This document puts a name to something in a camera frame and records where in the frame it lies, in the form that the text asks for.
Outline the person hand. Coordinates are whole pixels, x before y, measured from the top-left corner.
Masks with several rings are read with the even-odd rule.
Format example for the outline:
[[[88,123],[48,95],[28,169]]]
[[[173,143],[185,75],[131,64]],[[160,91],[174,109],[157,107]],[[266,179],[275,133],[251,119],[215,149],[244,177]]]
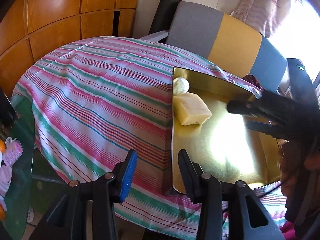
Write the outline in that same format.
[[[279,161],[281,192],[287,198],[287,206],[290,206],[293,194],[296,191],[296,183],[299,175],[299,167],[301,165],[300,144],[297,142],[285,142],[281,145],[281,159]],[[304,161],[304,167],[309,171],[316,171],[319,175],[319,151],[308,155]],[[319,208],[319,176],[310,209]]]

